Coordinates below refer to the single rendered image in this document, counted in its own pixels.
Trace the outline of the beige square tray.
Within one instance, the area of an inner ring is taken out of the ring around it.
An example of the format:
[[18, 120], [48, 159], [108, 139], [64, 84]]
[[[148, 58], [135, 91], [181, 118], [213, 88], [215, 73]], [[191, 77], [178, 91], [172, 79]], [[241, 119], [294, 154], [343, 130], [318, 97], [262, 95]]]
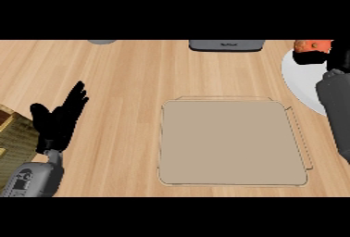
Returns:
[[169, 185], [302, 186], [305, 158], [274, 100], [173, 100], [162, 108], [159, 178]]

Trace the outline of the orange squash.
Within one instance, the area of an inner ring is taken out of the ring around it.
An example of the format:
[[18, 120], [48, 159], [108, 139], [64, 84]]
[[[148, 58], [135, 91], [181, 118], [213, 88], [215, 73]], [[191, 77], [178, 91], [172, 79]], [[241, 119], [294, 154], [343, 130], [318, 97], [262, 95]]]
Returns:
[[294, 42], [294, 52], [321, 52], [328, 54], [331, 50], [331, 43], [331, 40], [297, 40]]

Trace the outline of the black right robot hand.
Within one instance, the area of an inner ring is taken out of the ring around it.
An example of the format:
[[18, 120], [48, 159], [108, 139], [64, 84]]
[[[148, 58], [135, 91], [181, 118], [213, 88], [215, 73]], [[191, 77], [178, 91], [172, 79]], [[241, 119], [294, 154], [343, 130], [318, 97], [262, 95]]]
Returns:
[[350, 41], [331, 40], [330, 53], [306, 52], [296, 53], [293, 49], [293, 59], [299, 65], [327, 64], [327, 70], [337, 69], [350, 73]]

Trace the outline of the white round plate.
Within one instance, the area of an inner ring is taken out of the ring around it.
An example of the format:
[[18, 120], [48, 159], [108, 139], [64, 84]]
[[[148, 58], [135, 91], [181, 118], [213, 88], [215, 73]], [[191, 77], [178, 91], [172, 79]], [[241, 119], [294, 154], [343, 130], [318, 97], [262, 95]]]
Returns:
[[293, 51], [286, 53], [283, 59], [283, 77], [286, 85], [300, 102], [321, 115], [325, 109], [320, 101], [317, 84], [327, 72], [327, 64], [299, 65], [293, 58]]

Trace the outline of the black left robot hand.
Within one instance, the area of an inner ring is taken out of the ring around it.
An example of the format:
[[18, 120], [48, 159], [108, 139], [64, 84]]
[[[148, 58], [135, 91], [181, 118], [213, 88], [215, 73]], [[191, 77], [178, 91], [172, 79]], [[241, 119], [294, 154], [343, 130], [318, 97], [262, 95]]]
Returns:
[[64, 104], [54, 111], [49, 111], [46, 106], [39, 103], [30, 106], [33, 126], [40, 133], [36, 149], [39, 154], [51, 149], [58, 151], [67, 149], [88, 101], [85, 83], [79, 81]]

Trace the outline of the dark grey appliance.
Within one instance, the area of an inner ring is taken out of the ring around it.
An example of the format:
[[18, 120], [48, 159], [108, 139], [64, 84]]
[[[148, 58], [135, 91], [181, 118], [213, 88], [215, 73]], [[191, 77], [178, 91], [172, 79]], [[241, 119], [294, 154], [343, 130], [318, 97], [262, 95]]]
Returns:
[[204, 52], [258, 52], [265, 40], [191, 40], [190, 47]]

